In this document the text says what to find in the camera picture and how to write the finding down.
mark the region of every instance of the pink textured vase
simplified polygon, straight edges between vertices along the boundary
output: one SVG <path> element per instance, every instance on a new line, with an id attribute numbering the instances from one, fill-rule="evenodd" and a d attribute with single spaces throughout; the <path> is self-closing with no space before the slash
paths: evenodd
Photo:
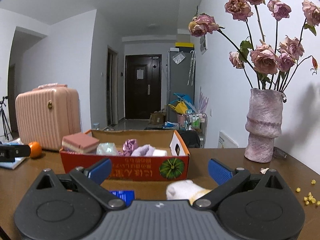
<path id="1" fill-rule="evenodd" d="M 281 135 L 283 93 L 275 90 L 251 89 L 245 129 L 250 133 L 244 156 L 254 162 L 272 159 L 275 138 Z"/>

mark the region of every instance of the gray refrigerator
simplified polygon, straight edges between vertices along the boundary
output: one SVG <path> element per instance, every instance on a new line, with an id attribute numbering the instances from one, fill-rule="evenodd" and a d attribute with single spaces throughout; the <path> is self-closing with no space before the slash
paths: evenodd
<path id="1" fill-rule="evenodd" d="M 172 56 L 176 55 L 177 53 L 178 52 L 176 51 L 169 51 L 167 59 L 167 121 L 169 122 L 177 122 L 177 114 L 172 110 L 171 107 L 168 106 L 171 101 L 177 99 L 177 97 L 173 95 L 174 93 L 189 95 L 193 100 L 192 103 L 194 103 L 195 99 L 195 82 L 193 81 L 193 85 L 191 85 L 190 80 L 188 85 L 192 54 L 184 52 L 186 57 L 179 64 L 176 64 L 172 59 Z"/>

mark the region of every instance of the brown table surface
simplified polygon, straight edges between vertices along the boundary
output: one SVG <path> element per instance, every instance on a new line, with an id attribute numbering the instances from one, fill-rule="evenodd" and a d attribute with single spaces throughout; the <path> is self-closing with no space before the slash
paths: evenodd
<path id="1" fill-rule="evenodd" d="M 303 205 L 306 220 L 300 233 L 299 240 L 320 239 L 320 207 L 315 205 L 305 206 L 303 197 L 311 191 L 313 196 L 320 200 L 320 175 L 307 166 L 288 156 L 286 160 L 273 159 L 271 163 L 254 163 L 244 158 L 244 149 L 192 149 L 190 150 L 188 178 L 196 184 L 214 189 L 217 184 L 210 178 L 207 171 L 208 160 L 217 158 L 230 168 L 244 167 L 251 173 L 259 173 L 260 168 L 270 167 L 276 169 L 283 176 L 300 203 Z M 51 168 L 56 174 L 64 173 L 60 155 L 46 152 L 41 159 L 27 159 L 14 171 L 0 169 L 0 224 L 12 240 L 19 239 L 19 234 L 14 226 L 14 211 L 33 183 L 37 175 L 44 168 Z M 123 180 L 106 180 L 102 186 L 113 190 L 135 190 L 139 199 L 165 199 L 165 189 L 169 182 L 132 182 Z"/>

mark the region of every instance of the yellow bag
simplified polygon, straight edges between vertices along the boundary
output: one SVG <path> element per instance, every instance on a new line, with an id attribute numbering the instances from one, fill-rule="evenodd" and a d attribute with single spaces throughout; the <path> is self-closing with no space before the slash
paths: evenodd
<path id="1" fill-rule="evenodd" d="M 170 105 L 169 106 L 178 114 L 185 114 L 188 110 L 188 107 L 186 106 L 185 102 L 179 101 L 177 106 Z"/>

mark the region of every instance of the orange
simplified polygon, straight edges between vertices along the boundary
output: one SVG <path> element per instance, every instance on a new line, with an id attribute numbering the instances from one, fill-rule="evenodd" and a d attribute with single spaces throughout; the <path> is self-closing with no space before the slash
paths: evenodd
<path id="1" fill-rule="evenodd" d="M 31 142 L 29 143 L 31 153 L 30 153 L 30 158 L 35 159 L 41 156 L 42 153 L 42 148 L 38 142 Z"/>

